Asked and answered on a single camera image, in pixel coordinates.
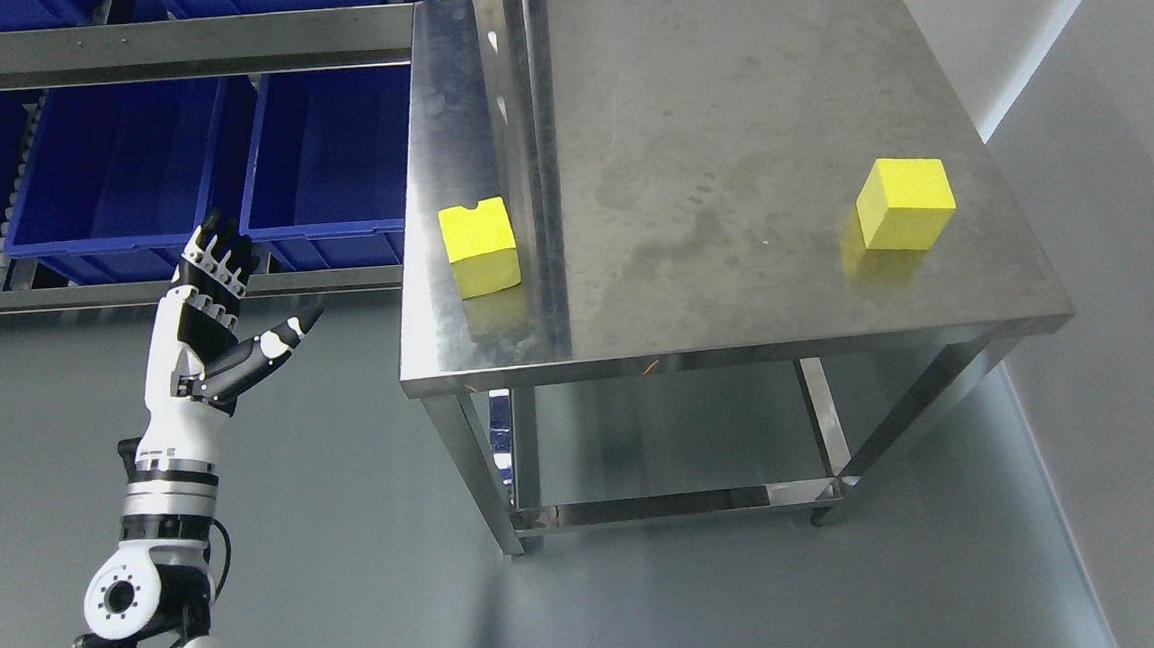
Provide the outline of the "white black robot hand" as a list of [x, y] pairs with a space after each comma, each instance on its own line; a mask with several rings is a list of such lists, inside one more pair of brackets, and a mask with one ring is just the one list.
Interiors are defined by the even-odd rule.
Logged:
[[215, 464], [219, 432], [238, 400], [287, 363], [323, 316], [323, 307], [310, 306], [257, 336], [235, 336], [257, 264], [250, 236], [218, 209], [183, 244], [149, 341], [149, 422], [135, 452], [141, 468]]

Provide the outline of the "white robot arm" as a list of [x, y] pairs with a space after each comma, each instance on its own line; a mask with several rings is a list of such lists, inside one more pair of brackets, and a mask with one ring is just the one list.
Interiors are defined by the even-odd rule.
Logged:
[[222, 592], [211, 573], [210, 535], [219, 477], [213, 465], [118, 444], [126, 477], [114, 553], [82, 600], [87, 633], [72, 648], [225, 648], [212, 635]]

